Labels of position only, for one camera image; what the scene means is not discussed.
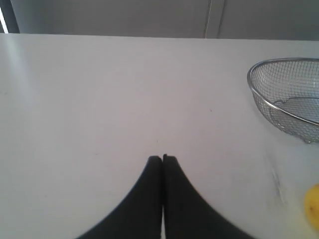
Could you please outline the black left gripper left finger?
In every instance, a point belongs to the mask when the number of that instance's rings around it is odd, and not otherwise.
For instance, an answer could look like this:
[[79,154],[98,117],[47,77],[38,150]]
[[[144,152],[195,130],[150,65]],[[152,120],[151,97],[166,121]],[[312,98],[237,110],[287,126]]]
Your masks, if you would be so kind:
[[160,239],[162,160],[148,158],[137,182],[123,201],[81,239]]

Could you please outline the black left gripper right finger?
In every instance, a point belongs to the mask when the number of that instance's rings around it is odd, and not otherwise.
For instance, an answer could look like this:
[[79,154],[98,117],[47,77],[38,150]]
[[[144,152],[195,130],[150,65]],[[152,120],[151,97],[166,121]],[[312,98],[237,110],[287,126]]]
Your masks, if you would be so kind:
[[196,191],[174,156],[163,156],[163,210],[167,239],[250,239]]

